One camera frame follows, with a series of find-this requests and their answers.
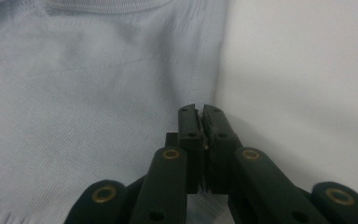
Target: ribbed hem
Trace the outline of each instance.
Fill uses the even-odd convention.
[[[55,9],[94,12],[126,13],[159,7],[172,0],[46,0],[47,7]]]
[[[208,2],[189,99],[199,111],[203,105],[213,102],[226,15],[227,1]]]

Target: brass screw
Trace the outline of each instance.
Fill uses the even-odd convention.
[[[248,160],[253,160],[253,161],[258,160],[261,157],[260,154],[258,154],[258,152],[251,149],[244,150],[242,152],[242,156]]]
[[[324,192],[333,202],[342,205],[353,205],[353,197],[342,189],[326,189]]]
[[[114,186],[105,185],[92,193],[92,200],[96,203],[106,203],[116,196],[117,190]]]
[[[176,149],[167,149],[162,152],[162,156],[168,160],[176,159],[179,157],[179,155],[180,153]]]

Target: light blue sweater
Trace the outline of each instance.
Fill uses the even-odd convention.
[[[63,223],[147,172],[177,109],[212,101],[225,0],[0,1],[0,223]],[[211,223],[223,197],[189,197]]]

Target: white surface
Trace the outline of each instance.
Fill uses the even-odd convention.
[[[215,104],[299,187],[358,192],[358,1],[231,1]]]

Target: white fabric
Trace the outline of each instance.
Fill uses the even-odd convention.
[[[226,1],[57,3],[0,1],[0,223],[63,223],[90,184],[144,175],[178,108],[212,101]],[[225,203],[190,197],[188,222]]]
[[[230,3],[214,104],[299,187],[358,192],[358,1]]]

